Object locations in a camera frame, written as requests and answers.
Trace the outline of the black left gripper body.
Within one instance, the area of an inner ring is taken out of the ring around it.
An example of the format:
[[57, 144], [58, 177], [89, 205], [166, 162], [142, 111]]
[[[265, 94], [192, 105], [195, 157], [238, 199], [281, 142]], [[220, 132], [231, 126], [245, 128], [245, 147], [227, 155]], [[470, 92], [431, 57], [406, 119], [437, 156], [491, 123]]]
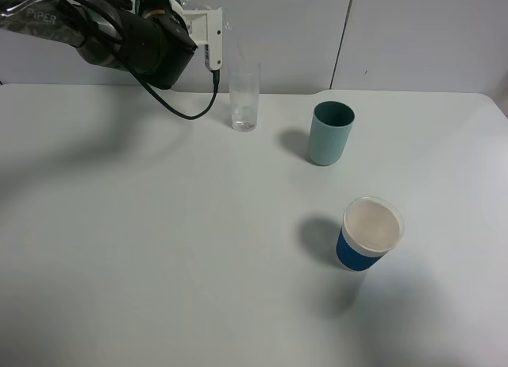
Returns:
[[135, 0], [135, 11], [120, 16], [121, 58], [149, 85], [173, 87], [197, 49], [179, 0]]

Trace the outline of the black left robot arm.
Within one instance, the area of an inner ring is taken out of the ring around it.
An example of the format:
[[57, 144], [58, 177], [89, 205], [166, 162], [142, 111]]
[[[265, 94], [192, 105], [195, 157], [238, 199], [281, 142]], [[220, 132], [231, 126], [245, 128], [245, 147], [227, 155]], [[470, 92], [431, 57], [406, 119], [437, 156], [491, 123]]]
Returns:
[[68, 44], [89, 64], [171, 88], [197, 49], [179, 0], [1, 0], [1, 27]]

